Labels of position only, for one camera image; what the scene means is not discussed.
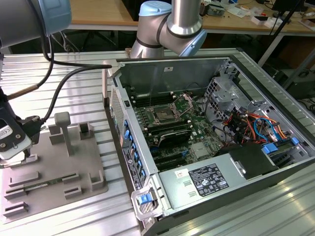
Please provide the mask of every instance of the motherboard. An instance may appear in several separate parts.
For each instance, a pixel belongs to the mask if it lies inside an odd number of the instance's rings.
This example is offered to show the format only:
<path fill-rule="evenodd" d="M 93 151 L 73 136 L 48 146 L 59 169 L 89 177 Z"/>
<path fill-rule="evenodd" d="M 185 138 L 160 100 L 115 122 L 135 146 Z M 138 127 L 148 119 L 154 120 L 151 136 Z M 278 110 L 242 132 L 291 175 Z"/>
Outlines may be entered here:
<path fill-rule="evenodd" d="M 224 146 L 224 137 L 218 137 L 202 104 L 189 93 L 142 97 L 132 103 L 159 171 L 214 157 Z"/>

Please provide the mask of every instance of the white label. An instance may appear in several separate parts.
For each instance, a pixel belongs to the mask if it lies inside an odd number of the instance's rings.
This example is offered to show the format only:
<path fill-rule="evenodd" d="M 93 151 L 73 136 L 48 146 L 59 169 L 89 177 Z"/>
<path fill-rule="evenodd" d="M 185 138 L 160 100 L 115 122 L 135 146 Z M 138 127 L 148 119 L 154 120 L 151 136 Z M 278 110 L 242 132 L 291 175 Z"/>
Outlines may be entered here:
<path fill-rule="evenodd" d="M 182 169 L 174 172 L 177 178 L 188 176 L 188 169 Z"/>
<path fill-rule="evenodd" d="M 13 130 L 11 129 L 10 126 L 7 125 L 0 129 L 0 139 L 4 139 L 8 137 L 12 133 L 13 133 Z"/>
<path fill-rule="evenodd" d="M 222 181 L 219 183 L 220 185 L 225 185 L 226 184 L 226 181 Z"/>
<path fill-rule="evenodd" d="M 173 67 L 165 67 L 164 72 L 173 71 Z"/>

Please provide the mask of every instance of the electronic component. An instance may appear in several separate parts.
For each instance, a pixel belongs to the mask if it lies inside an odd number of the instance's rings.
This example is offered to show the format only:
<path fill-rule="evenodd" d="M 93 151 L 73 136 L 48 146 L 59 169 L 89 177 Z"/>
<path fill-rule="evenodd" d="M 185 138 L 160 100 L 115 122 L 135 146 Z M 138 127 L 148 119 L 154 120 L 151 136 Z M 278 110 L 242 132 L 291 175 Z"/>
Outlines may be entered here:
<path fill-rule="evenodd" d="M 191 145 L 191 149 L 196 155 L 197 159 L 209 155 L 208 150 L 202 142 Z"/>
<path fill-rule="evenodd" d="M 246 143 L 242 147 L 235 147 L 235 149 L 230 150 L 229 154 L 234 161 L 237 161 L 244 168 L 246 179 L 278 169 L 261 150 L 261 145 L 258 144 Z"/>

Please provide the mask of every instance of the blue wire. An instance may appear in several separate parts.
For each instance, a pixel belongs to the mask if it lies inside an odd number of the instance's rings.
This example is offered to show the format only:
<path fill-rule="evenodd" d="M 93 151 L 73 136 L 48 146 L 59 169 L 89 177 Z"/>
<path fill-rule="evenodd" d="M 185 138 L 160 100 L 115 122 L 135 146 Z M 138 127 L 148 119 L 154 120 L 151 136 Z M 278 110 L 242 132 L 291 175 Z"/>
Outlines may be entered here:
<path fill-rule="evenodd" d="M 258 121 L 259 119 L 262 119 L 262 120 L 266 121 L 266 122 L 270 125 L 270 127 L 272 128 L 272 131 L 274 132 L 274 134 L 275 134 L 275 136 L 277 137 L 277 139 L 278 139 L 278 140 L 282 140 L 282 138 L 280 137 L 280 135 L 275 131 L 274 126 L 272 125 L 272 123 L 271 123 L 269 120 L 265 119 L 265 118 L 257 118 L 257 119 L 255 120 L 255 122 L 254 122 L 254 130 L 255 130 L 255 133 L 256 133 L 258 136 L 262 137 L 264 140 L 266 140 L 266 141 L 268 142 L 268 139 L 267 139 L 265 136 L 263 136 L 262 134 L 260 134 L 260 133 L 258 132 L 257 128 L 256 128 L 256 124 L 257 124 L 257 121 Z"/>

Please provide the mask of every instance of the white object on desk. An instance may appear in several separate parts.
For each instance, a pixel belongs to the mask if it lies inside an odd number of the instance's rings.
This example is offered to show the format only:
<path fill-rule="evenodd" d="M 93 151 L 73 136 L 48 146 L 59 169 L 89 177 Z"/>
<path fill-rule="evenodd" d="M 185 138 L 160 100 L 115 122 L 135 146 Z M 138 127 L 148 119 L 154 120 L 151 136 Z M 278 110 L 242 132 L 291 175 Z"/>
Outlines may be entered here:
<path fill-rule="evenodd" d="M 254 22 L 258 26 L 262 26 L 267 22 L 267 19 L 268 19 L 268 17 L 264 17 L 264 16 L 260 16 L 260 17 L 259 16 L 258 17 L 253 16 L 251 18 L 251 21 Z"/>
<path fill-rule="evenodd" d="M 268 28 L 272 28 L 273 26 L 275 26 L 275 28 L 277 28 L 281 25 L 282 22 L 283 22 L 283 20 L 281 20 L 279 18 L 276 19 L 275 17 L 269 17 L 264 25 L 267 26 Z"/>
<path fill-rule="evenodd" d="M 247 11 L 244 11 L 242 9 L 239 9 L 237 7 L 231 7 L 227 10 L 229 13 L 235 15 L 235 16 L 238 16 L 240 18 L 243 18 L 244 16 L 246 16 L 247 14 Z"/>

